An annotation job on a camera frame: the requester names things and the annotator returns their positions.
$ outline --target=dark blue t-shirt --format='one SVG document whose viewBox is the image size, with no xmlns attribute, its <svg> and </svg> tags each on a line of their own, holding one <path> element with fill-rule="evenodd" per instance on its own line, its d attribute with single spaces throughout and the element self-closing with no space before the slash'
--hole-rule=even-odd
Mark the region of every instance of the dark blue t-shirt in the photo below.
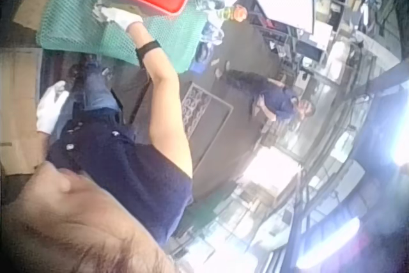
<svg viewBox="0 0 409 273">
<path fill-rule="evenodd" d="M 134 144 L 109 113 L 68 122 L 47 160 L 87 172 L 164 244 L 192 199 L 192 180 L 154 146 Z"/>
<path fill-rule="evenodd" d="M 264 96 L 267 109 L 276 114 L 278 119 L 286 120 L 295 114 L 291 99 L 297 98 L 297 95 L 293 90 L 265 82 L 259 94 Z"/>
</svg>

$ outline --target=green mesh bag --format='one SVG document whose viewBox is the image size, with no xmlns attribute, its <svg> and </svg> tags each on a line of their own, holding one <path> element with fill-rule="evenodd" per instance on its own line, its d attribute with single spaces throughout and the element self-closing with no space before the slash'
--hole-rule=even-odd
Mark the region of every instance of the green mesh bag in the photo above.
<svg viewBox="0 0 409 273">
<path fill-rule="evenodd" d="M 101 24 L 92 15 L 97 0 L 49 0 L 37 42 L 44 49 L 101 54 L 137 65 L 135 47 L 116 24 Z M 189 0 L 178 17 L 144 20 L 178 73 L 188 70 L 206 23 L 206 14 Z"/>
</svg>

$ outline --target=man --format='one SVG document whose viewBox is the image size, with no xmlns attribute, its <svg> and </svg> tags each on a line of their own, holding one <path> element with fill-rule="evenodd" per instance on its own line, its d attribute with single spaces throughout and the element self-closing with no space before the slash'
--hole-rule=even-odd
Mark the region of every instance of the man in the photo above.
<svg viewBox="0 0 409 273">
<path fill-rule="evenodd" d="M 294 91 L 283 83 L 259 74 L 232 70 L 230 62 L 226 63 L 224 72 L 216 69 L 215 75 L 233 88 L 250 95 L 269 120 L 287 120 L 296 113 L 304 119 L 315 113 L 312 102 L 299 100 Z"/>
<path fill-rule="evenodd" d="M 127 31 L 152 79 L 151 145 L 134 144 L 100 69 L 88 65 L 84 110 L 2 212 L 2 248 L 22 272 L 175 272 L 160 245 L 192 195 L 178 76 L 140 16 L 102 13 Z M 38 106 L 45 150 L 68 97 L 64 86 L 50 87 Z"/>
</svg>

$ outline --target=black wristband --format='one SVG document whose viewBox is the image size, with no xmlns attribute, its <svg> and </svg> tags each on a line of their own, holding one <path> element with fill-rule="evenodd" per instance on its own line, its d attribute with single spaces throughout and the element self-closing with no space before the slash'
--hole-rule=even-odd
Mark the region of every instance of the black wristband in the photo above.
<svg viewBox="0 0 409 273">
<path fill-rule="evenodd" d="M 145 55 L 151 51 L 152 49 L 156 49 L 156 48 L 160 48 L 160 44 L 158 41 L 154 40 L 152 42 L 149 42 L 145 45 L 143 45 L 141 48 L 136 48 L 136 55 L 138 57 L 139 60 L 139 65 L 141 66 L 141 68 L 145 68 L 145 65 L 143 64 L 143 58 L 145 57 Z"/>
</svg>

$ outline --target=hair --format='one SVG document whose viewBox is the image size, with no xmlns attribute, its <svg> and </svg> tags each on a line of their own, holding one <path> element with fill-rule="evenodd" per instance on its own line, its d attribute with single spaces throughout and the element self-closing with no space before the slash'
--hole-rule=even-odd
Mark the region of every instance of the hair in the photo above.
<svg viewBox="0 0 409 273">
<path fill-rule="evenodd" d="M 124 242 L 117 253 L 106 250 L 105 246 L 91 246 L 86 249 L 80 257 L 78 263 L 70 273 L 95 272 L 95 273 L 163 273 L 164 261 L 156 254 L 153 267 L 148 268 L 141 260 L 136 264 L 133 262 L 134 252 L 132 251 L 132 241 Z"/>
<path fill-rule="evenodd" d="M 66 240 L 57 240 L 47 234 L 42 233 L 38 229 L 31 225 L 23 224 L 24 228 L 21 232 L 25 233 L 25 236 L 29 236 L 36 244 L 44 246 L 54 251 L 59 251 L 66 260 L 69 260 L 72 265 L 68 265 L 64 272 L 69 273 L 179 273 L 178 267 L 174 264 L 168 264 L 166 260 L 168 258 L 160 255 L 159 250 L 156 251 L 154 261 L 146 262 L 143 256 L 138 257 L 138 252 L 134 251 L 133 238 L 130 238 L 120 244 L 118 248 L 109 249 L 105 244 L 93 244 L 91 246 L 84 246 L 71 241 L 69 238 Z M 20 272 L 17 269 L 24 267 L 24 259 L 22 255 L 27 254 L 20 253 L 18 258 L 12 258 L 10 254 L 11 246 L 5 247 L 8 249 L 7 258 L 11 261 L 11 265 L 15 266 L 15 271 Z"/>
<path fill-rule="evenodd" d="M 310 100 L 307 100 L 307 101 L 309 102 L 310 110 L 308 113 L 305 114 L 305 116 L 310 118 L 315 114 L 316 106 Z"/>
</svg>

